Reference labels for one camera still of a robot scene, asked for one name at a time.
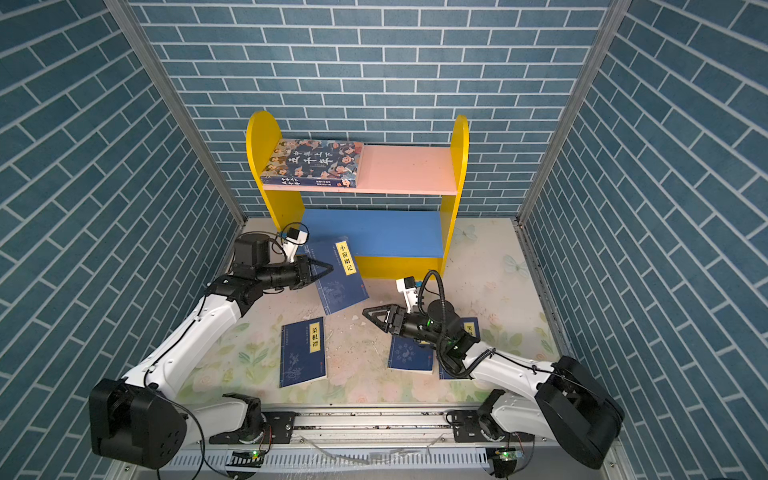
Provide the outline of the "blue book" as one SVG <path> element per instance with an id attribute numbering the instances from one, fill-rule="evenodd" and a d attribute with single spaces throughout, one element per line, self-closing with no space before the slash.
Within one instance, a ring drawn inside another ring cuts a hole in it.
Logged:
<path id="1" fill-rule="evenodd" d="M 310 240 L 305 252 L 334 266 L 332 273 L 314 283 L 326 315 L 369 298 L 347 237 Z"/>
<path id="2" fill-rule="evenodd" d="M 431 373 L 433 358 L 433 349 L 427 344 L 409 338 L 393 336 L 387 367 L 391 370 Z"/>
<path id="3" fill-rule="evenodd" d="M 463 318 L 458 322 L 462 332 L 448 334 L 438 344 L 435 358 L 442 358 L 444 363 L 438 363 L 439 378 L 441 380 L 461 380 L 453 375 L 454 372 L 470 371 L 465 364 L 466 354 L 470 347 L 479 342 L 478 319 L 476 317 Z"/>
<path id="4" fill-rule="evenodd" d="M 327 376 L 324 318 L 281 327 L 279 387 L 287 388 Z"/>

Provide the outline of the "colourful cartoon cover book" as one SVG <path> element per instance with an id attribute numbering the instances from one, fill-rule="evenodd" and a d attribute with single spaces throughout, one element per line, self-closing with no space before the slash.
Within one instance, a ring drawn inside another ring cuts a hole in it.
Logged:
<path id="1" fill-rule="evenodd" d="M 265 185 L 355 188 L 364 144 L 281 139 L 263 169 Z"/>

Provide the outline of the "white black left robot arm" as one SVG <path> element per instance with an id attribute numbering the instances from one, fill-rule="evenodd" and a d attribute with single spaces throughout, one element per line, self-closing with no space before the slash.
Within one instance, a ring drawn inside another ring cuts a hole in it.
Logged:
<path id="1" fill-rule="evenodd" d="M 94 454 L 158 470 L 193 443 L 205 448 L 263 441 L 267 421 L 260 399 L 228 393 L 193 410 L 177 397 L 194 367 L 257 300 L 302 289 L 333 271 L 333 265 L 298 252 L 307 239 L 297 229 L 279 242 L 265 232 L 236 238 L 228 271 L 205 289 L 174 332 L 120 379 L 103 379 L 92 389 L 88 407 Z M 283 250 L 280 263 L 271 260 L 276 243 Z"/>

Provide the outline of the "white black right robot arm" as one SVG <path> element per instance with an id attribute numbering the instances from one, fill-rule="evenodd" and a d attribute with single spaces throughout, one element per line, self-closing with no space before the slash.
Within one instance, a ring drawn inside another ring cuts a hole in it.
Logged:
<path id="1" fill-rule="evenodd" d="M 478 411 L 490 438 L 521 432 L 553 439 L 582 465 L 602 467 L 625 414 L 578 360 L 542 362 L 503 352 L 469 332 L 448 302 L 434 301 L 425 312 L 387 304 L 363 315 L 385 333 L 432 348 L 453 378 L 491 385 Z"/>

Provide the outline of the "yellow pink blue bookshelf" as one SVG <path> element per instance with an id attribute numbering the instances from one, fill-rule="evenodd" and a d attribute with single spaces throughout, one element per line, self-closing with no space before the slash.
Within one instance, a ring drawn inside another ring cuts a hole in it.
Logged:
<path id="1" fill-rule="evenodd" d="M 270 112 L 249 119 L 248 164 L 277 230 L 304 223 L 312 240 L 348 237 L 365 278 L 444 272 L 469 165 L 465 116 L 456 118 L 447 146 L 365 144 L 354 188 L 264 183 L 261 174 L 285 137 Z"/>

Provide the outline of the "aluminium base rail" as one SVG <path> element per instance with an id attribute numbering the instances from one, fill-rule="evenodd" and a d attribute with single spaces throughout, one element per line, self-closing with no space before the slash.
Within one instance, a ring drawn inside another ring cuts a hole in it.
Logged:
<path id="1" fill-rule="evenodd" d="M 506 479 L 523 471 L 537 451 L 552 447 L 535 436 L 524 447 L 493 443 L 455 443 L 443 415 L 448 410 L 390 408 L 299 409 L 287 445 L 212 445 L 181 448 L 158 470 L 197 468 L 229 479 L 257 474 L 320 474 L 352 471 L 442 470 L 481 468 Z"/>

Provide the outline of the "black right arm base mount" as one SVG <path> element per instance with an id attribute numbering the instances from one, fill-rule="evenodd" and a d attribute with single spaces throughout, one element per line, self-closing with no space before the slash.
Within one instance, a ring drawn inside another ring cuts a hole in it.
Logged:
<path id="1" fill-rule="evenodd" d="M 455 443 L 493 443 L 530 446 L 535 436 L 524 432 L 508 433 L 496 426 L 489 416 L 481 417 L 476 410 L 448 410 L 443 418 Z"/>

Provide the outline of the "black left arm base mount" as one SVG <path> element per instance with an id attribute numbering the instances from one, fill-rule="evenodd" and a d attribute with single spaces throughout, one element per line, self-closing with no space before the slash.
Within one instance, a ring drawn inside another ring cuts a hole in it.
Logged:
<path id="1" fill-rule="evenodd" d="M 254 422 L 247 420 L 238 430 L 211 436 L 212 445 L 287 445 L 291 442 L 297 413 L 263 412 Z"/>

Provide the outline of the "aluminium left corner post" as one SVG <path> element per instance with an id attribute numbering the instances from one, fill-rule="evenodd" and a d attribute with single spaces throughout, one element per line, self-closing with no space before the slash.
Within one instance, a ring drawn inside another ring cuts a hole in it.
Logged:
<path id="1" fill-rule="evenodd" d="M 105 0 L 104 4 L 136 54 L 169 112 L 176 120 L 184 137 L 196 154 L 199 163 L 202 165 L 221 198 L 227 205 L 232 217 L 240 227 L 243 227 L 247 221 L 246 214 L 225 180 L 200 131 L 185 107 L 176 87 L 162 65 L 149 38 L 138 22 L 129 2 L 123 0 Z"/>

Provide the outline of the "aluminium corner post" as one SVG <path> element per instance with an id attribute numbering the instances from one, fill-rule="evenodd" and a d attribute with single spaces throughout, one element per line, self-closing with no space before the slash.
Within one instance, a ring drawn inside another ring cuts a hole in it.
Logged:
<path id="1" fill-rule="evenodd" d="M 535 204 L 557 162 L 558 155 L 562 151 L 567 136 L 573 127 L 575 119 L 593 85 L 600 66 L 607 55 L 608 49 L 613 42 L 630 5 L 630 0 L 616 0 L 612 1 L 609 5 L 605 17 L 597 31 L 595 43 L 586 56 L 583 67 L 574 84 L 573 91 L 571 92 L 563 109 L 561 118 L 558 121 L 557 128 L 552 135 L 546 152 L 542 156 L 542 160 L 533 177 L 531 187 L 520 208 L 517 222 L 521 228 L 524 227 L 533 215 Z"/>
<path id="2" fill-rule="evenodd" d="M 221 198 L 227 205 L 232 217 L 240 227 L 243 227 L 247 221 L 246 214 L 225 180 L 200 131 L 185 107 L 176 87 L 162 65 L 149 38 L 138 22 L 129 2 L 123 0 L 105 0 L 104 4 L 136 54 L 169 112 L 176 120 L 184 137 L 196 154 L 199 163 L 202 165 Z"/>

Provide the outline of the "aluminium right corner post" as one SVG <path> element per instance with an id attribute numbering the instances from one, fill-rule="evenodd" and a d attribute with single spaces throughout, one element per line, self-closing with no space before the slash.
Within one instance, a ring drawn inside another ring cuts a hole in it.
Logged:
<path id="1" fill-rule="evenodd" d="M 524 227 L 533 215 L 535 204 L 557 162 L 558 155 L 562 151 L 567 136 L 573 127 L 575 119 L 593 85 L 600 66 L 607 55 L 608 49 L 613 42 L 630 5 L 630 0 L 616 0 L 612 1 L 609 5 L 605 17 L 597 31 L 595 43 L 586 56 L 583 67 L 574 84 L 573 91 L 571 92 L 563 109 L 561 118 L 558 121 L 557 128 L 552 135 L 546 152 L 542 156 L 542 160 L 533 177 L 531 187 L 520 208 L 517 222 L 521 228 Z"/>

